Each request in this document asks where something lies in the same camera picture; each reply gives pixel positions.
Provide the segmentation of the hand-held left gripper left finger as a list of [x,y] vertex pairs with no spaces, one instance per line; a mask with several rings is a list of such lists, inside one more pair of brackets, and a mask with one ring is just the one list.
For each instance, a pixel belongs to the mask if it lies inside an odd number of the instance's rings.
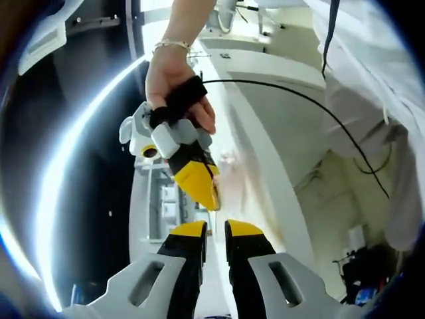
[[146,253],[111,277],[101,297],[64,309],[62,318],[192,318],[206,243],[206,221],[177,226],[156,253]]

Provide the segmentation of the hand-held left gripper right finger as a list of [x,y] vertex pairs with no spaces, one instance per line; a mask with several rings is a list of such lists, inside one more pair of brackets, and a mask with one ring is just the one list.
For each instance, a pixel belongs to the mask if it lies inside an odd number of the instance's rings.
[[288,253],[277,253],[250,223],[224,224],[226,259],[239,318],[364,318],[332,298],[324,281]]

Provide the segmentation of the person's right hand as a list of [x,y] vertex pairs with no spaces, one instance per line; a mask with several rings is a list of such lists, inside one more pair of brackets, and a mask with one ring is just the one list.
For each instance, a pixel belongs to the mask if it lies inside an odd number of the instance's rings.
[[[195,75],[187,63],[187,51],[178,46],[160,47],[155,50],[145,79],[147,103],[152,109],[166,107],[165,98],[175,87]],[[194,118],[208,133],[216,132],[215,112],[207,97],[193,104],[188,115]]]

